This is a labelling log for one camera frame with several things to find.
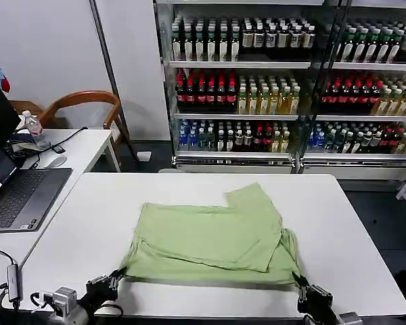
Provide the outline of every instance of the display fridge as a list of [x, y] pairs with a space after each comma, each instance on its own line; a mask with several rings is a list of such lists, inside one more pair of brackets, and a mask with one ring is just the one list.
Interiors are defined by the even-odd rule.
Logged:
[[406, 180], [406, 0], [154, 10], [176, 168]]

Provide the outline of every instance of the wooden chair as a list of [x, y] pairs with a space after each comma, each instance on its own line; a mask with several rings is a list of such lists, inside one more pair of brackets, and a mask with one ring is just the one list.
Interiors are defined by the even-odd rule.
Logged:
[[[111, 111], [108, 113], [108, 116], [104, 120], [102, 127], [104, 129], [112, 130], [112, 135], [113, 135], [112, 145], [113, 145], [114, 153], [116, 155], [116, 158], [117, 158], [117, 161], [119, 162], [119, 164], [120, 164], [120, 157], [118, 155], [118, 147], [116, 144], [118, 144], [120, 142], [120, 140], [125, 142], [125, 144], [127, 145], [129, 151], [131, 152], [131, 154], [134, 158], [134, 161], [138, 163], [139, 159], [131, 146], [131, 140], [129, 139], [128, 130], [125, 130], [125, 128], [123, 127], [122, 121], [120, 120], [120, 117], [119, 117], [120, 100], [112, 93], [109, 93], [107, 91], [101, 91], [101, 90], [88, 90], [88, 91], [80, 91], [77, 93], [71, 93], [69, 95], [66, 95], [66, 96], [56, 100], [54, 103], [52, 103], [46, 109], [46, 111], [44, 111], [44, 113], [39, 118], [39, 120], [42, 125], [48, 127], [49, 123], [53, 120], [56, 112], [60, 108], [65, 108], [65, 107], [89, 103], [89, 102], [104, 102], [104, 103], [109, 103], [109, 104], [113, 105]], [[117, 129], [112, 128], [113, 122], [116, 124]]]

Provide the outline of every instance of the table leg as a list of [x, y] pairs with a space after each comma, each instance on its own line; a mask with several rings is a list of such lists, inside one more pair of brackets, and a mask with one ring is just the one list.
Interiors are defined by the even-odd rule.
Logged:
[[110, 163], [110, 166], [111, 166], [115, 171], [117, 171], [118, 173], [120, 173], [120, 172], [121, 172], [120, 166], [119, 166], [119, 163], [118, 163], [118, 161], [117, 161], [116, 155], [115, 155], [115, 153], [114, 153], [113, 145], [111, 144], [111, 141], [108, 142], [108, 145], [107, 145], [107, 148], [106, 148], [105, 153], [106, 153], [106, 158], [107, 158], [108, 162]]

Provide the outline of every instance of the laptop keyboard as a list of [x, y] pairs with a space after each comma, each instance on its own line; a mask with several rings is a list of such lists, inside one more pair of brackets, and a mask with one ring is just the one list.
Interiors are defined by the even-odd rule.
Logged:
[[21, 171], [5, 185], [0, 204], [0, 228], [12, 225], [46, 174], [46, 171]]

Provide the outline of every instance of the chair backrest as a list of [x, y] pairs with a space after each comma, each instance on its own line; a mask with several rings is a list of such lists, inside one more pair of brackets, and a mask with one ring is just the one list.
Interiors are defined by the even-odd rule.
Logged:
[[88, 90], [88, 91], [80, 91], [77, 93], [71, 93], [56, 100], [47, 108], [43, 116], [40, 118], [41, 124], [47, 125], [48, 122], [55, 116], [56, 112], [60, 108], [65, 108], [89, 102], [104, 102], [113, 105], [113, 108], [111, 109], [111, 111], [108, 113], [108, 116], [104, 120], [103, 123], [104, 129], [109, 129], [113, 121], [119, 120], [118, 113], [120, 110], [120, 100], [113, 93], [109, 93], [108, 91], [102, 90]]

